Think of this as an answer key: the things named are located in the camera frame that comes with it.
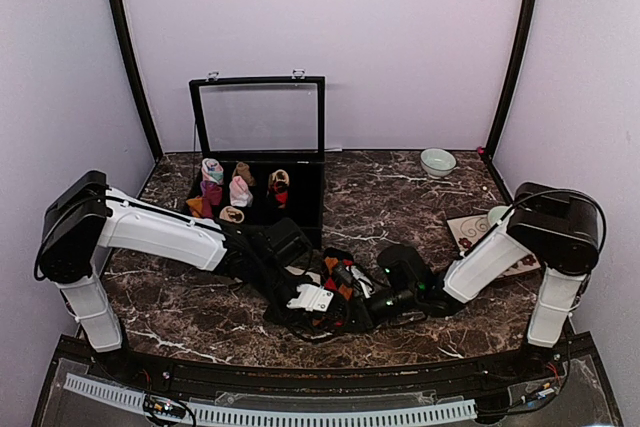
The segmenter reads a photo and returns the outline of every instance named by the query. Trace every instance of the wall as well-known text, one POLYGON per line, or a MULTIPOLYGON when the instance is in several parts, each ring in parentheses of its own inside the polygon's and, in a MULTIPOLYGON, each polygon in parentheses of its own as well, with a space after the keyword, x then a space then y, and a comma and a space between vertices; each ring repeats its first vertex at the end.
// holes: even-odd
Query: wall
POLYGON ((591 330, 625 425, 640 425, 640 0, 538 0, 496 164, 602 203, 609 241, 575 325, 591 330))
POLYGON ((152 158, 107 0, 0 0, 0 12, 0 423, 21 427, 75 325, 32 277, 44 211, 89 169, 135 194, 152 158))
POLYGON ((475 149, 521 0, 125 1, 163 147, 188 151, 189 80, 294 68, 327 76, 328 147, 475 149))

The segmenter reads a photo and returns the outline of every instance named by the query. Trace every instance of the black pole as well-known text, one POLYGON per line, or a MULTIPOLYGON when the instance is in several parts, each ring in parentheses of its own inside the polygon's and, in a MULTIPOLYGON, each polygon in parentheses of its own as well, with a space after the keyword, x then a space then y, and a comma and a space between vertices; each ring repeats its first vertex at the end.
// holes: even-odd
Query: black pole
POLYGON ((140 116, 140 122, 142 122, 142 128, 144 134, 147 137, 149 148, 153 154, 156 162, 162 158, 162 147, 160 146, 160 139, 156 132, 153 119, 151 118, 151 111, 149 110, 149 104, 147 103, 147 96, 144 93, 142 87, 142 80, 140 78, 140 71, 138 70, 138 63, 133 53, 133 44, 131 43, 131 36, 129 35, 129 27, 127 25, 127 18, 124 12, 124 3, 122 0, 109 0, 111 5, 111 14, 113 15, 113 24, 116 28, 116 35, 118 37, 118 43, 120 44, 120 53, 122 55, 122 61, 124 62, 124 68, 127 71, 127 77, 129 78, 129 85, 131 86, 131 93, 133 94, 133 100, 140 116))
POLYGON ((484 155, 487 156, 489 160, 491 160, 496 153, 504 125, 507 121, 507 116, 509 115, 509 107, 511 107, 511 100, 516 90, 518 74, 520 73, 524 51, 527 46, 527 38, 529 37, 535 3, 536 0, 522 0, 522 5, 520 6, 520 17, 518 18, 518 27, 516 28, 516 36, 513 41, 509 66, 507 67, 507 75, 504 79, 500 101, 498 102, 496 115, 493 118, 489 138, 484 148, 484 155))

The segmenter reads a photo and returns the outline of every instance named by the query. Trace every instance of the brown marble surface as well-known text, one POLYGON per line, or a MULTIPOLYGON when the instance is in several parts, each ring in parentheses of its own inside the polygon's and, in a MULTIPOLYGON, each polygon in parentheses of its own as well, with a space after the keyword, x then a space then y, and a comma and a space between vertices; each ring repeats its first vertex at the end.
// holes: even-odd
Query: brown marble surface
MULTIPOLYGON (((477 154, 454 155, 455 171, 435 181, 421 169, 419 152, 327 154, 324 245, 349 250, 361 264, 374 266, 380 250, 407 243, 436 269, 446 268, 456 246, 445 219, 501 203, 477 154)), ((193 161, 192 154, 167 154, 141 198, 179 211, 193 179, 193 161)), ((265 322, 266 302, 250 287, 229 287, 231 281, 179 262, 118 251, 103 282, 135 350, 236 365, 313 368, 405 365, 515 349, 540 277, 532 273, 497 281, 455 317, 381 326, 321 345, 265 322)))

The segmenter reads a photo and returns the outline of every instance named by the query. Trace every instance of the open box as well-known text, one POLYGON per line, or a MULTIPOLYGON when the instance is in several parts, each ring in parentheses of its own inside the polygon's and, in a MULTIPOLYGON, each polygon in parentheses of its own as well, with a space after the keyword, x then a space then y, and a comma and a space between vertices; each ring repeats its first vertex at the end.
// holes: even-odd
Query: open box
MULTIPOLYGON (((317 249, 322 242, 324 195, 324 77, 236 77, 189 82, 202 155, 224 168, 223 199, 238 162, 249 165, 256 186, 251 207, 240 208, 244 224, 272 225, 290 217, 317 249), (268 179, 289 174, 286 208, 267 202, 268 179)), ((199 171, 188 198, 201 195, 199 171)), ((190 213, 184 205, 183 212, 190 213)))

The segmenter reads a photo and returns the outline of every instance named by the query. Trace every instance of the black box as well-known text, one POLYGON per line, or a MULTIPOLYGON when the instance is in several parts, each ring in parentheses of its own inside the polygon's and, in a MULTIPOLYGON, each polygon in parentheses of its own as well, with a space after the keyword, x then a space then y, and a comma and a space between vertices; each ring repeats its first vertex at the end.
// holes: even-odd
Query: black box
MULTIPOLYGON (((253 194, 253 204, 251 207, 241 208, 245 215, 244 224, 248 225, 272 225, 283 217, 290 217, 302 231, 307 235, 313 246, 317 249, 321 248, 322 242, 322 213, 324 207, 324 99, 325 99, 325 78, 324 77, 236 77, 236 78, 211 78, 192 80, 189 82, 189 90, 191 92, 191 101, 193 103, 193 113, 196 120, 196 128, 202 155, 205 158, 214 158, 220 162, 224 168, 224 196, 220 206, 213 209, 214 216, 217 218, 222 208, 230 205, 229 184, 235 166, 238 162, 249 164, 251 174, 256 179, 257 185, 250 187, 253 194), (312 90, 315 88, 317 95, 311 96, 312 90), (225 94, 234 95, 242 102, 239 104, 251 104, 262 96, 268 97, 273 93, 280 93, 291 97, 291 102, 283 104, 291 104, 296 100, 305 100, 310 102, 315 98, 317 105, 314 105, 313 117, 316 126, 312 126, 310 122, 303 121, 299 123, 300 115, 297 111, 293 113, 283 114, 271 111, 274 119, 280 123, 280 120, 292 125, 292 128, 286 134, 280 133, 276 136, 274 131, 271 137, 270 130, 262 126, 262 130, 256 130, 258 134, 265 135, 270 141, 280 144, 276 149, 261 148, 258 143, 260 139, 252 138, 251 133, 246 139, 240 139, 240 144, 248 146, 248 150, 236 150, 229 145, 223 145, 224 142, 216 141, 210 143, 211 129, 207 130, 207 117, 209 118, 209 126, 212 124, 211 113, 205 113, 203 110, 203 95, 218 95, 217 102, 213 102, 215 107, 214 127, 222 126, 226 130, 226 134, 230 135, 236 144, 238 139, 244 135, 246 131, 251 131, 254 124, 252 118, 243 119, 246 121, 242 124, 239 132, 233 132, 233 128, 225 126, 225 113, 221 112, 225 107, 225 94), (313 139, 315 144, 313 147, 303 146, 302 143, 309 141, 311 135, 300 135, 300 131, 313 129, 313 139), (285 209, 275 209, 267 203, 267 190, 269 174, 284 169, 289 174, 289 197, 285 209)), ((233 118, 234 110, 226 112, 227 121, 233 118)), ((256 111, 256 106, 250 106, 250 110, 256 111)), ((194 198, 201 195, 200 182, 202 180, 202 172, 199 171, 189 192, 188 198, 194 198)), ((185 204, 183 212, 190 213, 189 207, 185 204)))

